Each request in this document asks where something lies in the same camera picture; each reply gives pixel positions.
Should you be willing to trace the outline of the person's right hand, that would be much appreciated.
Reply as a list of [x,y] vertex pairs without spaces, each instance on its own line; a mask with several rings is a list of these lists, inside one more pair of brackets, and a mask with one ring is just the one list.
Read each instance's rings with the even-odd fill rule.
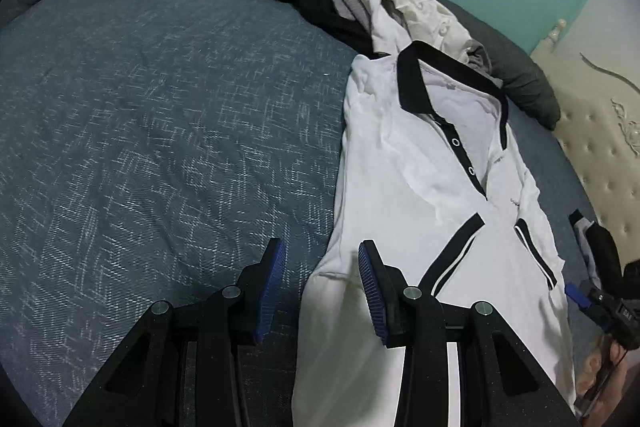
[[583,426],[603,426],[623,397],[628,395],[631,383],[639,375],[639,351],[627,351],[613,340],[608,355],[598,348],[586,358],[576,379],[576,392],[580,397],[596,384],[598,370],[605,361],[613,363],[613,373],[590,414],[580,421]]

